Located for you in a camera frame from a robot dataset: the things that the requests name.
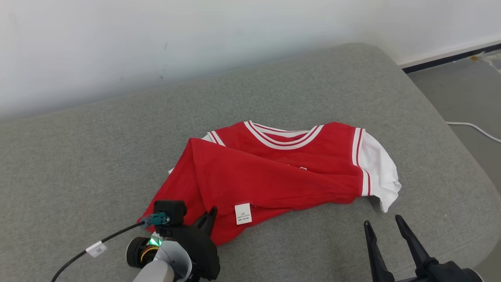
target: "white label on cable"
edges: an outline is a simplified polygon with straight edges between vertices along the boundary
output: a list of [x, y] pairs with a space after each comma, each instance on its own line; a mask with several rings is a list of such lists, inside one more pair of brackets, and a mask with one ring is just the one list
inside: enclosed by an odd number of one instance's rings
[[235, 214], [237, 225], [252, 222], [251, 205], [249, 203], [236, 205]]
[[85, 251], [88, 252], [89, 255], [91, 255], [92, 257], [99, 256], [105, 250], [106, 250], [106, 246], [101, 241], [99, 241], [99, 242], [95, 243], [94, 245], [85, 249]]

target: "white wall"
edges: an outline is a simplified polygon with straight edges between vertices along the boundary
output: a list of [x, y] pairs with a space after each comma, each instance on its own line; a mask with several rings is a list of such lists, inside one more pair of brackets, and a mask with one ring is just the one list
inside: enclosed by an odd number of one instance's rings
[[500, 0], [0, 0], [0, 119], [354, 41], [409, 66], [501, 42], [500, 11]]

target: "yellow wire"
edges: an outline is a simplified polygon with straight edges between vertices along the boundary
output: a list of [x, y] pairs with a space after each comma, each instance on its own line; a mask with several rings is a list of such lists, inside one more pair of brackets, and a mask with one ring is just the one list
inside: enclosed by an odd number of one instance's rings
[[141, 259], [139, 260], [141, 263], [143, 262], [143, 257], [144, 257], [144, 255], [145, 255], [147, 252], [151, 251], [151, 250], [158, 250], [158, 247], [151, 247], [151, 248], [148, 248], [148, 249], [144, 250], [143, 254], [141, 255]]

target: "white sleeve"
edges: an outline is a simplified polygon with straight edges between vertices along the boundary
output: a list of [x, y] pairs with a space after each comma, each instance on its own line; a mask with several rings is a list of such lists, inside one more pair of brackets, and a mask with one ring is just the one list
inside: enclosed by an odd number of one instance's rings
[[[210, 137], [210, 135], [208, 133], [203, 138], [201, 138], [201, 139], [205, 140], [205, 141], [209, 141], [209, 142], [215, 143], [214, 140], [212, 140], [212, 138]], [[169, 171], [169, 175], [172, 173], [173, 170], [174, 170], [174, 168], [172, 168]]]
[[397, 167], [383, 146], [369, 133], [363, 133], [358, 156], [359, 165], [369, 173], [370, 194], [379, 198], [381, 210], [387, 212], [397, 199], [402, 185], [398, 182]]

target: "baseboard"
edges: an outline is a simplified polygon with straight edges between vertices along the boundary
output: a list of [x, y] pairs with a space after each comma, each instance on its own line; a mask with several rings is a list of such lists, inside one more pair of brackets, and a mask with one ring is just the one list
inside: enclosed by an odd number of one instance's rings
[[433, 53], [427, 53], [419, 57], [397, 61], [397, 64], [406, 72], [414, 72], [420, 69], [445, 64], [469, 56], [501, 49], [501, 35], [486, 40], [476, 41], [467, 45], [460, 45]]

